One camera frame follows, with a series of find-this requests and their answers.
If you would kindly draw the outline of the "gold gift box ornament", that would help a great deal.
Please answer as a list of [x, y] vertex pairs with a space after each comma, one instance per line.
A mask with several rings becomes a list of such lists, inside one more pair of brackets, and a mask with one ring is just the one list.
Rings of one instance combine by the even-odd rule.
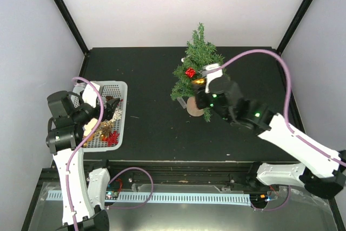
[[198, 78], [195, 79], [191, 82], [193, 85], [198, 85], [198, 86], [202, 86], [206, 84], [206, 79], [205, 78]]

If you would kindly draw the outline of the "red gift box ornament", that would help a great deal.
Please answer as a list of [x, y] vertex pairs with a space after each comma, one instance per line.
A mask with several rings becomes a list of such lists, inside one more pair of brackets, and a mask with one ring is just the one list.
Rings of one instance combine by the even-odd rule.
[[195, 71], [193, 68], [189, 67], [189, 68], [185, 71], [185, 74], [186, 74], [187, 77], [193, 78], [193, 77], [195, 76], [195, 74], [196, 74], [196, 71]]

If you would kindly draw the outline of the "small green christmas tree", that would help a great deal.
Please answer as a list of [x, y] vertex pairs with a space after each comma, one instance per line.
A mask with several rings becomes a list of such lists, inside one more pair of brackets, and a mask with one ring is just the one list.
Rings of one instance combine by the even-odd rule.
[[[204, 25], [200, 23], [198, 28], [192, 32], [192, 40], [187, 42], [184, 61], [173, 72], [178, 81], [171, 92], [171, 99], [180, 97], [192, 97], [194, 95], [191, 81], [202, 77], [201, 71], [205, 65], [224, 63], [224, 57], [217, 53], [215, 45], [205, 40]], [[186, 76], [185, 71], [193, 68], [196, 74], [193, 78]]]

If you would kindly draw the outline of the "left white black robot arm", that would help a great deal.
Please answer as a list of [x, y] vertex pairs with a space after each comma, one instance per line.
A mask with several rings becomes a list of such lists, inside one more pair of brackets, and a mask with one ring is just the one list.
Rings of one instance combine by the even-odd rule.
[[78, 96], [75, 107], [70, 91], [58, 91], [48, 96], [52, 117], [48, 122], [46, 144], [56, 164], [63, 200], [60, 230], [109, 230], [109, 217], [104, 209], [105, 192], [116, 181], [106, 160], [97, 163], [86, 180], [83, 167], [84, 151], [78, 145], [83, 140], [84, 126], [98, 119], [99, 105], [92, 107]]

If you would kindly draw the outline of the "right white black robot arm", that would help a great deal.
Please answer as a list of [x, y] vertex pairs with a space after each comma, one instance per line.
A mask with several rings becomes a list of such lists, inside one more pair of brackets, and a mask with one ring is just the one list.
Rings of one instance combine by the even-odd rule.
[[245, 177], [249, 188], [297, 186], [330, 199], [345, 187], [345, 151], [320, 144], [266, 104], [245, 99], [238, 84], [225, 76], [193, 80], [192, 88], [198, 109], [211, 108], [230, 125], [254, 133], [298, 160], [295, 164], [260, 163]]

